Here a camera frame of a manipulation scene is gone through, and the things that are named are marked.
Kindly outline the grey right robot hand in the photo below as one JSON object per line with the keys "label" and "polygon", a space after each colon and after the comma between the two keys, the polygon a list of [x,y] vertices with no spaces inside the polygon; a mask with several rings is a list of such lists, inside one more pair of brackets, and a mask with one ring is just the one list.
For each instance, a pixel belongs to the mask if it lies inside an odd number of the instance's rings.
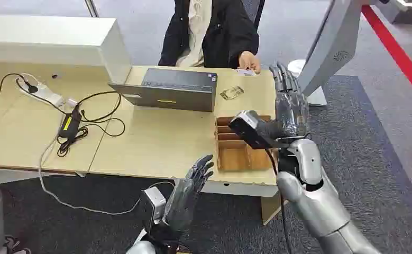
{"label": "grey right robot hand", "polygon": [[257,133],[270,138],[304,138],[309,133],[309,107],[297,78],[283,64],[269,66],[274,80],[275,118],[257,125]]}

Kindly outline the person's hand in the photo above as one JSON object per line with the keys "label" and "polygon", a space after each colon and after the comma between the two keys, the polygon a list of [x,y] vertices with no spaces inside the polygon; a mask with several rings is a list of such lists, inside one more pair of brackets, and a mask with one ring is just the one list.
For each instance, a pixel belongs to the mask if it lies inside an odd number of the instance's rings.
{"label": "person's hand", "polygon": [[258,58],[250,51],[243,51],[239,55],[238,69],[253,70],[256,74],[261,71],[261,65]]}

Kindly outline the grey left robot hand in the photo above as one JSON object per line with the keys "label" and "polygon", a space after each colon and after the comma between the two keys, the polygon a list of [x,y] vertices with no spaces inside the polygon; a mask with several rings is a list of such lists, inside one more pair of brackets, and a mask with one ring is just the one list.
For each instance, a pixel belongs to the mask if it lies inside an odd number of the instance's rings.
{"label": "grey left robot hand", "polygon": [[175,232],[189,228],[193,221],[195,206],[207,180],[214,174],[213,155],[199,158],[187,171],[185,177],[175,180],[175,188],[164,209],[163,221]]}

